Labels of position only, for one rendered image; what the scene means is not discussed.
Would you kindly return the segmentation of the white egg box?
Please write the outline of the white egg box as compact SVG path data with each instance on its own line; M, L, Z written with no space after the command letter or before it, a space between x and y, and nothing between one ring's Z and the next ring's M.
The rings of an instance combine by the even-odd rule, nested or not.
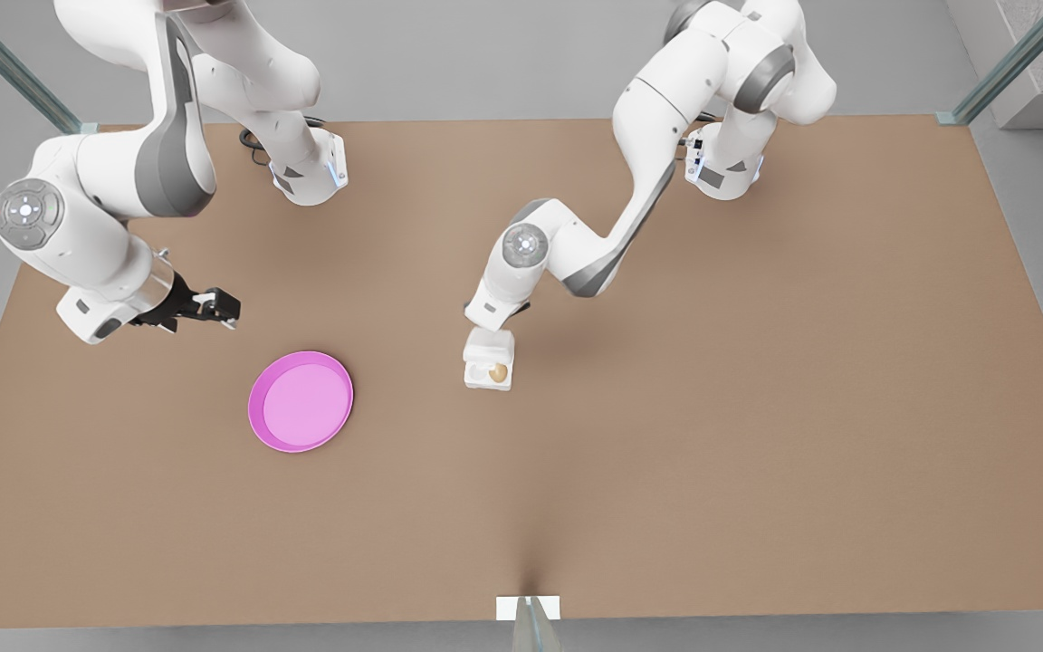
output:
M510 366L510 377L508 384L504 387L490 387L490 383L485 379L485 369L490 363L508 363ZM475 389L498 389L498 391L509 391L512 383L513 364L510 360L465 360L464 361L464 384L468 388Z

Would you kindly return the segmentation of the silver frame post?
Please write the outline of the silver frame post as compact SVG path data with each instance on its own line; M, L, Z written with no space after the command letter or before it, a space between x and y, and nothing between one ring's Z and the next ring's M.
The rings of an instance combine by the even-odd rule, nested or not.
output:
M986 108L1002 129L1043 129L1043 38L1019 48L1043 21L1043 0L943 0L977 78L1017 69Z
M553 627L561 619L559 595L496 597L498 620L512 620L511 652L566 652Z
M17 57L13 50L0 41L0 77L13 87L38 112L63 135L95 135L100 125L82 122L71 108L42 83L29 67Z

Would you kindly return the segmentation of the white egg box lid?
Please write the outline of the white egg box lid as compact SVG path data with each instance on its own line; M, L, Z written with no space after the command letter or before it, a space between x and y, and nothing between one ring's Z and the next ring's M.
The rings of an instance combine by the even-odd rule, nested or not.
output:
M512 366L516 339L509 330L490 331L474 325L463 349L463 361L472 364Z

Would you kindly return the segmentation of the pink round plate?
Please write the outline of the pink round plate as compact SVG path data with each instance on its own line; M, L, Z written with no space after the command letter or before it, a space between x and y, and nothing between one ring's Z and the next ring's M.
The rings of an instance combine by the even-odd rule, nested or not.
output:
M351 376L339 360L318 351L284 355L254 379L247 416L254 436L286 454L322 446L347 424Z

